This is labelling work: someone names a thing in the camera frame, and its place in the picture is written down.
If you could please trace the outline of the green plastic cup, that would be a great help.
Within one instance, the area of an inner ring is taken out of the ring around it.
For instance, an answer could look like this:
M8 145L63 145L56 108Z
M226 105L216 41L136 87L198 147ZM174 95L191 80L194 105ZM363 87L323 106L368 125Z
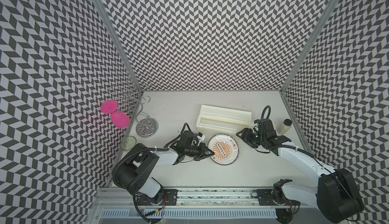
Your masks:
M134 136L128 136L121 140L120 148L121 150L127 152L135 147L137 144L137 139Z

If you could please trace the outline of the glass spice jar black lid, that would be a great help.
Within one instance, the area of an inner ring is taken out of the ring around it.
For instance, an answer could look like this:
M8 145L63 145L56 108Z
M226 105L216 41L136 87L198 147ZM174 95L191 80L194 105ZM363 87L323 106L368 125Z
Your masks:
M280 125L277 127L276 131L279 135L284 135L292 126L292 121L290 119L285 119Z

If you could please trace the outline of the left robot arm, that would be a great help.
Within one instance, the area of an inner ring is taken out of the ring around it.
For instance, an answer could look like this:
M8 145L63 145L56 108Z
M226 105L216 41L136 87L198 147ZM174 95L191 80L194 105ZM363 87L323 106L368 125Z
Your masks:
M184 130L163 148L136 144L113 167L112 181L132 196L141 195L148 198L152 204L159 204L164 199L164 187L151 177L154 168L180 164L185 157L194 161L213 157L215 153L201 142L202 138L201 133Z

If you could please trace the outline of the aluminium corner post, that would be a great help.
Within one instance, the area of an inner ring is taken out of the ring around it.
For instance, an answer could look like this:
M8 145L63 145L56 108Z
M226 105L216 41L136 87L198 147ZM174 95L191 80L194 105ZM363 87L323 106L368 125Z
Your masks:
M96 10L102 20L102 23L104 24L119 56L121 57L121 60L122 60L122 63L124 64L129 76L130 76L130 79L132 80L135 88L138 90L138 91L141 91L141 86L136 78L136 75L132 69L132 66L131 66L131 63L126 55L126 52L119 40L119 37L113 27L113 24L111 22L111 20L109 19L109 16L105 10L105 7L103 5L103 2L102 0L91 0L91 2L94 4L94 6L96 7Z
M318 23L314 27L311 36L307 40L305 46L303 47L301 54L297 58L293 68L291 69L291 72L289 73L285 83L281 87L280 93L285 94L288 90L289 86L293 82L295 76L297 75L298 71L302 67L303 63L305 62L306 58L308 57L311 49L313 48L314 44L316 43L316 40L319 38L320 33L324 29L326 23L330 20L330 17L332 13L334 12L335 8L337 7L340 0L329 0L328 4L324 8L324 11L322 15L320 16Z

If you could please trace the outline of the pink plastic wine glass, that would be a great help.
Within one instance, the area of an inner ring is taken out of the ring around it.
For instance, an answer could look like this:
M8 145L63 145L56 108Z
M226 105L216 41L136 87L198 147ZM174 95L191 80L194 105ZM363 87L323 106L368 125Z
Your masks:
M110 114L110 119L117 128L127 128L127 126L131 123L130 117L123 111L119 110L118 102L115 100L108 100L104 102L101 105L100 110L104 114Z

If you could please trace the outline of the aluminium corner post right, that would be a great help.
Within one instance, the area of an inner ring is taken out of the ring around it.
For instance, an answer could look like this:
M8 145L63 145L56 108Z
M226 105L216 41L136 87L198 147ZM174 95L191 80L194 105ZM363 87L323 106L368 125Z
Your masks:
M313 48L314 44L316 43L316 40L319 38L320 33L324 29L326 23L330 20L330 17L332 13L334 12L335 8L337 7L340 0L329 0L328 4L324 8L324 11L322 15L320 16L318 23L314 27L311 36L307 40L305 46L303 47L301 54L297 58L293 68L291 69L291 72L289 73L285 83L281 87L280 93L285 94L288 90L289 86L293 82L295 76L297 75L298 71L302 67L303 63L305 62L306 58L308 57L311 49Z

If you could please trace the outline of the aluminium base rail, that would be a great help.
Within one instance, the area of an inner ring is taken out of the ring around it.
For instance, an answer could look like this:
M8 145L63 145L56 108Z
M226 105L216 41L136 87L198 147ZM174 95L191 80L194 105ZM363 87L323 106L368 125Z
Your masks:
M227 207L260 207L291 208L310 206L301 200L289 201L277 205L273 199L271 187L167 187L162 200L154 206L165 204L175 208L227 208ZM133 207L133 197L121 188L102 188L97 192L93 208Z

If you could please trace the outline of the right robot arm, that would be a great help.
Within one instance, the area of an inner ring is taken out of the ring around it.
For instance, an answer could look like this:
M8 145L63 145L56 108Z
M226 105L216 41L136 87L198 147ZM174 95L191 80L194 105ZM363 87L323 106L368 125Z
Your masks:
M334 224L351 221L353 216L360 218L364 203L351 172L319 161L290 138L278 135L271 120L257 119L254 123L256 126L253 129L244 128L236 136L253 149L263 147L266 153L287 160L316 184L310 187L297 184L291 179L279 180L271 191L276 205L300 202L318 209Z

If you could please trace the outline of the aluminium corner post left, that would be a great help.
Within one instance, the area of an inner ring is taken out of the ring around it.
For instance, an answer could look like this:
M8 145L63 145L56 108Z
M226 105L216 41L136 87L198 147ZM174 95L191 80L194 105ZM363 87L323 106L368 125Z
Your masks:
M109 16L105 10L105 7L103 5L103 2L102 0L91 0L91 2L94 4L94 6L96 7L96 10L102 20L102 23L104 24L119 56L121 57L121 60L122 60L122 63L124 64L129 76L130 76L130 79L132 80L135 88L138 90L138 91L141 91L141 86L136 78L136 75L132 69L132 66L131 66L131 63L126 55L126 52L119 40L119 37L113 27L113 24L111 22L111 20L109 19Z

